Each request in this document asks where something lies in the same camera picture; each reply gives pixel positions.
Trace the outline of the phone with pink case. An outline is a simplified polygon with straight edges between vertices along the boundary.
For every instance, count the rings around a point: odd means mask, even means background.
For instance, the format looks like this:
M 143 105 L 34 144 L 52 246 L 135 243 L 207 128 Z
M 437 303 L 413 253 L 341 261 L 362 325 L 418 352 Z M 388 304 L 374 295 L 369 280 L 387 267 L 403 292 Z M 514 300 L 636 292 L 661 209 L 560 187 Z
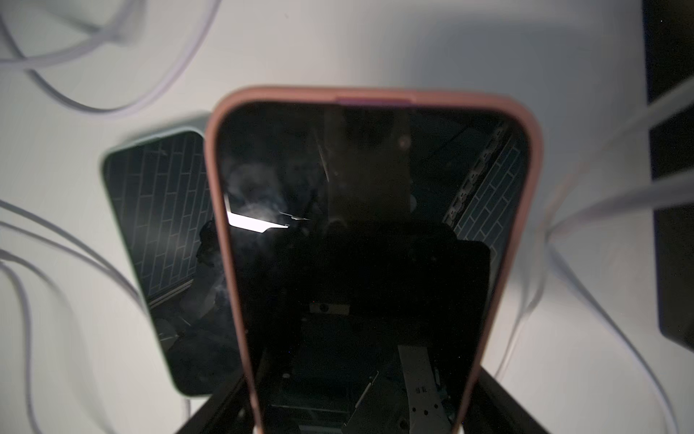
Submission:
M 541 152 L 499 95 L 224 97 L 204 159 L 254 432 L 460 432 Z

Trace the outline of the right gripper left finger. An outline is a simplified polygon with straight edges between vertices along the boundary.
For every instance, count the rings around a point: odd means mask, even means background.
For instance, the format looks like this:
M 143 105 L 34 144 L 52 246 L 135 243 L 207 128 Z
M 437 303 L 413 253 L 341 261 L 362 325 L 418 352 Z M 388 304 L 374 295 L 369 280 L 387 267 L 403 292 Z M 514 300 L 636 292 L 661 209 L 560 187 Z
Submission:
M 189 419 L 178 434 L 230 434 L 254 431 L 251 393 L 247 378 L 225 382 L 202 408 Z

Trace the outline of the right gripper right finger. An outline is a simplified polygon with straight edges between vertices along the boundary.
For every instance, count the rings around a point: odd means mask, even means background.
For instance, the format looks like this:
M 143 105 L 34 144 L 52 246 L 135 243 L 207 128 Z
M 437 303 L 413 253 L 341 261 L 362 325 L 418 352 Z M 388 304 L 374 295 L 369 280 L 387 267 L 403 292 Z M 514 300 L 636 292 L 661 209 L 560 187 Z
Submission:
M 482 369 L 463 420 L 466 434 L 548 434 L 491 374 Z

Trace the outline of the phone with green case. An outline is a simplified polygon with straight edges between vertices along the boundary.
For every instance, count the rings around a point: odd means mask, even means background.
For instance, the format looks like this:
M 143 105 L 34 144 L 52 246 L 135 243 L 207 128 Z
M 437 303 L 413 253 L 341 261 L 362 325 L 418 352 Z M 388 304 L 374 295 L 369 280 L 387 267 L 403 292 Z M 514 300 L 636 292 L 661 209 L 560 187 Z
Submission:
M 238 380 L 202 133 L 140 139 L 107 155 L 102 175 L 175 387 L 206 396 Z

